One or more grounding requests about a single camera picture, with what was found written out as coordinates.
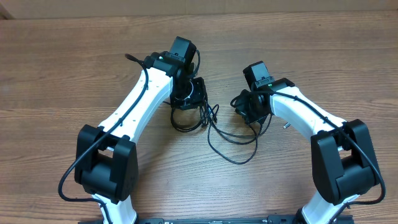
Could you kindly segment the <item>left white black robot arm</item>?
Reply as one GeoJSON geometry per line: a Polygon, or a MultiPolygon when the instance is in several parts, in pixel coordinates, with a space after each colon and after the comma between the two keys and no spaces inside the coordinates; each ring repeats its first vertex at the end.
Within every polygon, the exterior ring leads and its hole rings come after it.
{"type": "Polygon", "coordinates": [[[78,133],[76,159],[63,174],[58,194],[69,202],[96,202],[98,223],[138,223],[131,192],[139,178],[136,144],[160,104],[190,110],[206,105],[204,81],[196,76],[200,55],[188,39],[176,37],[170,50],[153,52],[138,63],[142,72],[119,107],[97,127],[78,133]]]}

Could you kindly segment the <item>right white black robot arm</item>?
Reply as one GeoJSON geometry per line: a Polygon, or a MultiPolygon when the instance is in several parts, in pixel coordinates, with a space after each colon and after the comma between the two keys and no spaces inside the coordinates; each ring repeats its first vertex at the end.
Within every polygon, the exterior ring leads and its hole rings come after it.
{"type": "Polygon", "coordinates": [[[249,88],[231,101],[236,113],[247,124],[279,117],[311,145],[317,191],[295,215],[270,215],[268,223],[353,223],[344,209],[384,199],[386,185],[369,129],[361,120],[345,121],[321,109],[292,81],[270,76],[262,61],[247,66],[243,75],[249,88]]]}

